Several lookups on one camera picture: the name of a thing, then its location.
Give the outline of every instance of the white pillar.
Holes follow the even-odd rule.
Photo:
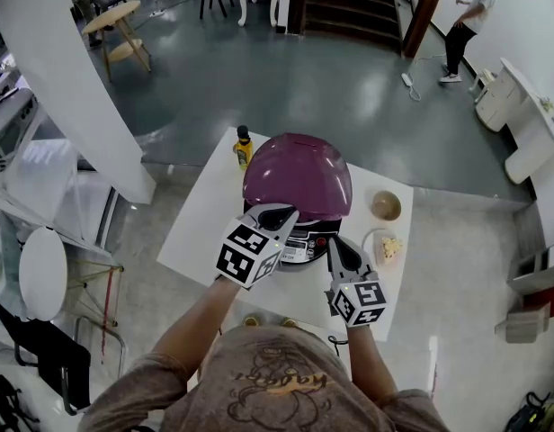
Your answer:
[[[97,75],[69,8],[69,0],[0,0],[7,48],[87,161],[127,200],[150,203],[155,181],[141,165],[141,148]]]

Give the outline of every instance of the black bottle cap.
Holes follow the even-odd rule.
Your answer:
[[[245,125],[237,127],[237,136],[242,140],[249,139],[249,129]]]

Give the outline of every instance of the white shirt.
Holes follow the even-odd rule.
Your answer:
[[[483,6],[485,6],[485,11],[477,16],[466,19],[465,21],[463,21],[463,24],[465,24],[475,33],[479,33],[479,31],[483,27],[483,24],[485,23],[485,20],[489,16],[491,8],[493,8],[493,6],[495,5],[495,2],[496,0],[473,0],[470,3],[467,11],[472,10],[473,8],[476,8],[479,4],[482,4]]]

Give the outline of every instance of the white sneaker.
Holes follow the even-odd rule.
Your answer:
[[[449,74],[448,76],[442,76],[439,78],[439,83],[459,83],[461,81],[460,75]]]

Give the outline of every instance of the staircase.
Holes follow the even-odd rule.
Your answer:
[[[305,30],[365,39],[401,52],[395,0],[306,0]]]

